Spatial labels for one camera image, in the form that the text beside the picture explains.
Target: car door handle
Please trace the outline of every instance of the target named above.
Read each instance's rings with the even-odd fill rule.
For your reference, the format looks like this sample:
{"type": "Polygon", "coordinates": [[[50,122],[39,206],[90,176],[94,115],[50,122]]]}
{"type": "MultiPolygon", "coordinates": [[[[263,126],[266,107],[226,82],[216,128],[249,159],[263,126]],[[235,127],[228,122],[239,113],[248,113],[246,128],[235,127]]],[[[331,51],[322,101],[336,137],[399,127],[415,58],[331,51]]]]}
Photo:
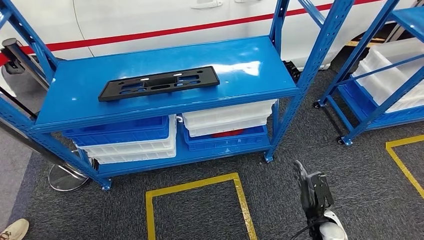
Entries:
{"type": "Polygon", "coordinates": [[[223,5],[222,0],[210,0],[207,2],[205,2],[204,0],[197,0],[197,3],[192,5],[191,8],[192,9],[211,9],[211,8],[220,7],[222,5],[223,5]]]}
{"type": "Polygon", "coordinates": [[[234,0],[234,2],[238,4],[244,4],[244,3],[252,3],[252,2],[259,2],[261,0],[234,0]]]}

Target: red object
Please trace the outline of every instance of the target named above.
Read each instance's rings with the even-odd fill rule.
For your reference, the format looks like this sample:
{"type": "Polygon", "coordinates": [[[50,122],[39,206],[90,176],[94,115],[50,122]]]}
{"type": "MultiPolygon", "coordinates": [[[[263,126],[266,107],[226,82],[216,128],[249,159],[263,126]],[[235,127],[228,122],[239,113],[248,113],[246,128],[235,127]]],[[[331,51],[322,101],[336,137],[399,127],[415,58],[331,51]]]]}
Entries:
{"type": "MultiPolygon", "coordinates": [[[[367,4],[367,3],[378,2],[378,1],[381,1],[381,0],[355,0],[354,5],[367,4]]],[[[331,6],[332,4],[329,3],[329,4],[318,5],[316,6],[316,8],[319,11],[324,11],[324,10],[329,10],[331,6]]],[[[299,14],[305,14],[305,13],[306,13],[306,10],[303,8],[300,8],[300,9],[288,10],[285,15],[293,16],[293,15],[299,15],[299,14]]],[[[185,26],[185,27],[178,27],[178,28],[158,30],[158,31],[142,32],[142,33],[135,33],[135,34],[128,34],[128,35],[120,35],[120,36],[108,36],[108,37],[77,40],[77,41],[56,42],[56,43],[47,44],[47,47],[48,49],[50,49],[50,51],[54,52],[54,51],[60,51],[60,50],[66,50],[66,49],[83,48],[83,47],[90,47],[90,46],[103,45],[103,44],[112,44],[112,43],[119,43],[119,42],[130,41],[130,40],[146,39],[146,38],[152,38],[152,37],[158,37],[158,36],[164,36],[164,35],[170,35],[170,34],[179,34],[179,33],[186,33],[186,32],[203,30],[203,29],[212,29],[212,28],[218,28],[218,27],[224,27],[224,26],[230,26],[230,25],[257,22],[257,21],[272,19],[273,15],[274,15],[273,13],[269,13],[269,14],[264,14],[259,16],[249,16],[249,17],[226,20],[226,21],[212,22],[207,24],[185,26]]],[[[34,51],[29,46],[23,46],[22,50],[26,54],[34,53],[34,51]]],[[[7,62],[8,62],[8,58],[2,53],[0,53],[0,66],[4,65],[7,62]]]]}
{"type": "Polygon", "coordinates": [[[238,129],[238,130],[233,130],[233,131],[225,131],[225,132],[220,132],[220,133],[214,133],[211,134],[212,138],[222,138],[222,137],[230,137],[230,136],[236,136],[236,135],[240,135],[243,133],[244,129],[238,129]]]}

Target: storage container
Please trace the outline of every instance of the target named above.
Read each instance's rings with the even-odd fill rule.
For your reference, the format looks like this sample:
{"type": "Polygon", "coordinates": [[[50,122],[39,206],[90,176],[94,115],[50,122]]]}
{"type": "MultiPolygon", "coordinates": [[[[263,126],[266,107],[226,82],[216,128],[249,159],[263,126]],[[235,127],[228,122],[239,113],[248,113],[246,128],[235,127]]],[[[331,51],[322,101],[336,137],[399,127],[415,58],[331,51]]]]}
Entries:
{"type": "Polygon", "coordinates": [[[185,112],[182,114],[190,137],[247,129],[267,124],[276,99],[185,112]]]}
{"type": "MultiPolygon", "coordinates": [[[[361,109],[363,118],[371,114],[379,105],[373,100],[367,90],[356,81],[350,81],[342,85],[344,90],[354,99],[358,108],[361,109]]],[[[358,112],[353,111],[358,119],[361,119],[358,112]]],[[[408,118],[411,115],[424,115],[424,105],[411,107],[394,112],[385,112],[378,116],[373,122],[389,121],[393,119],[408,118]]]]}
{"type": "Polygon", "coordinates": [[[168,151],[157,151],[157,152],[147,152],[147,153],[134,153],[134,154],[125,154],[125,155],[109,155],[109,156],[100,156],[95,159],[99,164],[113,164],[113,163],[124,163],[132,161],[145,161],[145,160],[154,160],[154,159],[167,159],[173,158],[177,155],[176,148],[174,147],[168,151]]]}
{"type": "MultiPolygon", "coordinates": [[[[370,47],[368,55],[359,62],[352,76],[356,77],[421,54],[424,54],[424,43],[417,38],[374,45],[370,47]]],[[[362,77],[357,79],[357,82],[368,91],[375,103],[381,105],[422,66],[424,58],[362,77]]],[[[424,105],[424,81],[405,94],[386,113],[422,105],[424,105]]]]}
{"type": "Polygon", "coordinates": [[[268,138],[267,126],[255,126],[243,129],[242,133],[234,136],[212,137],[211,135],[190,137],[189,131],[183,127],[184,139],[189,151],[205,149],[228,148],[261,143],[268,138]]]}
{"type": "Polygon", "coordinates": [[[166,139],[169,133],[169,122],[168,116],[159,116],[70,129],[62,134],[80,147],[166,139]]]}
{"type": "Polygon", "coordinates": [[[168,137],[164,139],[131,141],[121,143],[79,146],[90,158],[114,163],[134,160],[150,160],[175,157],[177,124],[176,116],[170,115],[168,137]]]}
{"type": "Polygon", "coordinates": [[[252,119],[247,119],[239,122],[221,123],[220,125],[209,125],[196,129],[188,129],[190,137],[198,137],[209,134],[223,133],[238,129],[248,129],[252,127],[262,126],[267,124],[267,118],[271,114],[271,110],[264,115],[252,116],[252,119]]]}

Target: shoe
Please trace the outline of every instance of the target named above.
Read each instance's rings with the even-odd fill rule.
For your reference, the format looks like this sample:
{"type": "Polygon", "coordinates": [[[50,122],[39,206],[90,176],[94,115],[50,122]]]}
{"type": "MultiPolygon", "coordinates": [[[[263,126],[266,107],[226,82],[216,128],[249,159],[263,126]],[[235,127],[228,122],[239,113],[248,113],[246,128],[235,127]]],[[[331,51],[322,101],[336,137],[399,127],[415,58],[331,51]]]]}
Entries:
{"type": "Polygon", "coordinates": [[[26,219],[19,219],[0,233],[0,240],[22,240],[28,232],[30,223],[26,219]]]}

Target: blue plastic bin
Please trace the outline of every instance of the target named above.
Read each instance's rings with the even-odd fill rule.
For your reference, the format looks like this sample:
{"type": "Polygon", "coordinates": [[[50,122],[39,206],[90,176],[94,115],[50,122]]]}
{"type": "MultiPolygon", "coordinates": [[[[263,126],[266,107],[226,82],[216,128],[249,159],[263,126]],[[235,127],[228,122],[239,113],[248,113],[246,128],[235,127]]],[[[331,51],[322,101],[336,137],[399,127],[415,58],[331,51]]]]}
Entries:
{"type": "MultiPolygon", "coordinates": [[[[374,111],[379,105],[373,100],[373,97],[368,93],[368,91],[361,86],[356,80],[349,81],[343,85],[345,91],[352,97],[356,104],[360,107],[359,109],[353,109],[353,113],[357,118],[358,111],[361,111],[364,116],[368,116],[372,111],[374,111]]],[[[410,115],[423,114],[424,115],[424,106],[416,106],[404,110],[394,111],[390,113],[383,113],[377,119],[374,120],[374,123],[381,121],[387,121],[392,119],[402,119],[408,118],[410,115]]]]}
{"type": "Polygon", "coordinates": [[[166,139],[169,127],[169,117],[159,116],[71,129],[62,134],[72,139],[78,146],[90,146],[166,139]]]}
{"type": "Polygon", "coordinates": [[[239,135],[212,137],[211,135],[190,137],[187,128],[183,127],[184,139],[189,151],[200,151],[205,149],[228,148],[248,144],[256,144],[268,138],[267,126],[255,126],[246,128],[239,135]]]}

